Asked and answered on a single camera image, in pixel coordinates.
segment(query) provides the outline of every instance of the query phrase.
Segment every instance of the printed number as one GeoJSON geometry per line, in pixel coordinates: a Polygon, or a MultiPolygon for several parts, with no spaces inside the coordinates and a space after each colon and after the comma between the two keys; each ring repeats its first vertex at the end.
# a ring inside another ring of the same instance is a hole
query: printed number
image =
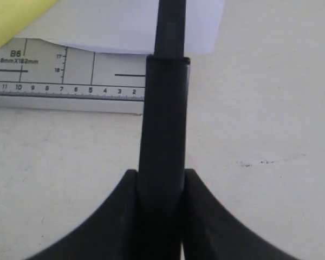
{"type": "Polygon", "coordinates": [[[21,57],[22,52],[20,50],[12,50],[11,51],[11,57],[21,57]]]}

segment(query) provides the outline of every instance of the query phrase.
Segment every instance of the yellow paper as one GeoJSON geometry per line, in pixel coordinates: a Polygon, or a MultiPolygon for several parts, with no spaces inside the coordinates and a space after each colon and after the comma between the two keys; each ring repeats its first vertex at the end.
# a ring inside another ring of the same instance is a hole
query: yellow paper
{"type": "Polygon", "coordinates": [[[0,47],[58,0],[0,0],[0,47]]]}

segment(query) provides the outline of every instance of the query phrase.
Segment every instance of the white ruler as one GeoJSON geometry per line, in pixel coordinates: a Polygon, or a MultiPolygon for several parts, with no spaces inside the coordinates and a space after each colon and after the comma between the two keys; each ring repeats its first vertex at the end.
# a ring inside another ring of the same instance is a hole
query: white ruler
{"type": "Polygon", "coordinates": [[[13,39],[0,48],[0,107],[141,114],[145,65],[144,55],[13,39]]]}

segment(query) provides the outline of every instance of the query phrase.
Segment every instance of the white paper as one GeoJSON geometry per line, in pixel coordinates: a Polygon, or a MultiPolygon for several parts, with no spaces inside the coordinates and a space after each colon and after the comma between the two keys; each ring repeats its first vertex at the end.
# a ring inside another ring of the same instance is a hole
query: white paper
{"type": "MultiPolygon", "coordinates": [[[[158,0],[60,0],[16,37],[102,53],[153,53],[158,0]]],[[[224,0],[187,0],[186,54],[211,53],[224,0]]]]}

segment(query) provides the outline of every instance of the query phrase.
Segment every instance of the white table surface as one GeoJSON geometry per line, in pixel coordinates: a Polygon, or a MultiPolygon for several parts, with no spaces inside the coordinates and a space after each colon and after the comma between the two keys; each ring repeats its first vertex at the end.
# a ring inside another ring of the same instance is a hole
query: white table surface
{"type": "MultiPolygon", "coordinates": [[[[85,220],[139,157],[141,117],[0,109],[0,259],[85,220]]],[[[325,0],[228,0],[192,57],[187,166],[244,224],[325,259],[325,0]]]]}

